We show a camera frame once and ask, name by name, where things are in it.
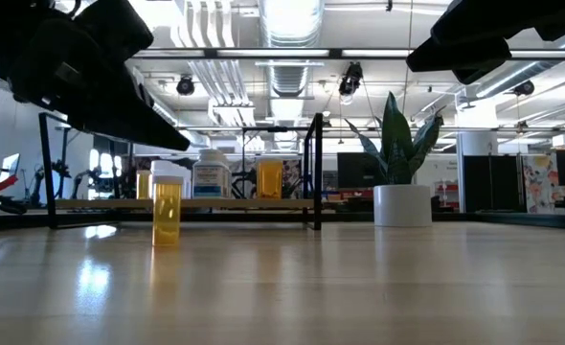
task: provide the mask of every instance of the bottle label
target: bottle label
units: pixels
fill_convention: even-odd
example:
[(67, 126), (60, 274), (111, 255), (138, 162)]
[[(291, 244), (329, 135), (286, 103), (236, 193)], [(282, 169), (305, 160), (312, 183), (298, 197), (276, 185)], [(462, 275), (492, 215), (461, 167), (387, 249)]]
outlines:
[(222, 167), (193, 167), (193, 197), (226, 196), (227, 174)]

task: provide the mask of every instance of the white plant pot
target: white plant pot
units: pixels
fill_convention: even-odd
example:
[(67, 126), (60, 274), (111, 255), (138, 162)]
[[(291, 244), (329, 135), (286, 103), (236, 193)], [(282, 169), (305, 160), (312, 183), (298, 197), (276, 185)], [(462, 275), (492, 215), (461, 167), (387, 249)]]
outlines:
[(432, 206), (429, 187), (419, 185), (374, 187), (374, 225), (431, 226)]

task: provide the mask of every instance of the wooden shelf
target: wooden shelf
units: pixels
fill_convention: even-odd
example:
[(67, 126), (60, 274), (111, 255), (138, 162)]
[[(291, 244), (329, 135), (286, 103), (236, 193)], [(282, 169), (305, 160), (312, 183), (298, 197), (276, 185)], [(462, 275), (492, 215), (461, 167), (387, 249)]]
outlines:
[[(312, 199), (183, 199), (182, 208), (313, 208)], [(102, 199), (102, 200), (57, 200), (58, 209), (93, 208), (93, 209), (148, 209), (152, 200)]]

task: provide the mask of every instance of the ceiling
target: ceiling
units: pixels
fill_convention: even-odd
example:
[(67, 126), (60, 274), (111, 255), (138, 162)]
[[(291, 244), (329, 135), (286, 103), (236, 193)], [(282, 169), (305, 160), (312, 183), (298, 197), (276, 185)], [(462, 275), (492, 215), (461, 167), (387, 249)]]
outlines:
[[(394, 1), (396, 11), (384, 11), (383, 1), (367, 2), (357, 0), (327, 0), (326, 11), (321, 30), (320, 46), (325, 48), (405, 48), (417, 47), (428, 36), (430, 28), (450, 3), (448, 0), (418, 0), (413, 4), (415, 11), (409, 9), (410, 1)], [(233, 33), (238, 47), (261, 47), (260, 19), (251, 13), (259, 13), (257, 1), (237, 0), (233, 6)], [(174, 47), (170, 39), (170, 28), (161, 26), (154, 30), (155, 42), (152, 48)], [(510, 48), (550, 48), (552, 43), (543, 42), (536, 32), (524, 31), (513, 37)], [(255, 106), (255, 119), (271, 119), (268, 104), (268, 84), (263, 67), (255, 65), (255, 60), (241, 60), (240, 70), (249, 94)], [(451, 72), (413, 73), (403, 60), (365, 60), (361, 61), (364, 83), (355, 93), (353, 103), (340, 105), (337, 84), (342, 73), (348, 67), (347, 61), (325, 60), (323, 66), (311, 71), (310, 86), (307, 91), (302, 119), (309, 122), (314, 113), (329, 111), (330, 122), (334, 127), (344, 126), (342, 118), (351, 119), (358, 126), (372, 123), (373, 114), (381, 115), (386, 96), (393, 92), (398, 97), (400, 109), (409, 121), (418, 121), (428, 114), (420, 111), (443, 92), (456, 89), (459, 84)], [(507, 62), (485, 78), (493, 78), (503, 73), (514, 64)], [(191, 96), (179, 96), (175, 85), (181, 75), (191, 74), (186, 60), (131, 60), (146, 78), (147, 87), (160, 100), (176, 112), (175, 116), (183, 124), (191, 126), (212, 126), (207, 116), (208, 95), (197, 77), (196, 90)], [(531, 96), (498, 95), (497, 119), (501, 126), (513, 125), (519, 119), (540, 111), (558, 109), (565, 104), (565, 86), (553, 91), (542, 92), (557, 87), (565, 82), (565, 62), (533, 79), (535, 92)], [(445, 123), (455, 125), (455, 106), (445, 110)], [(565, 111), (545, 117), (533, 126), (565, 125)], [(501, 134), (514, 137), (512, 134)], [(550, 133), (535, 137), (549, 139)]]

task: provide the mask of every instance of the potted plant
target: potted plant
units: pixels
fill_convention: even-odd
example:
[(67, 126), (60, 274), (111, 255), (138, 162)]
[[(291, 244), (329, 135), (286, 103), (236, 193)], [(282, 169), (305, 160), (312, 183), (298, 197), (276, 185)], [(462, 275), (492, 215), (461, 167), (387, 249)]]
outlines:
[(382, 120), (375, 118), (382, 129), (380, 151), (357, 127), (345, 120), (359, 136), (365, 152), (378, 160), (385, 178), (386, 185), (374, 187), (375, 225), (417, 227), (432, 224), (430, 188), (413, 185), (412, 179), (438, 141), (442, 110), (425, 121), (413, 140), (408, 122), (390, 92)]

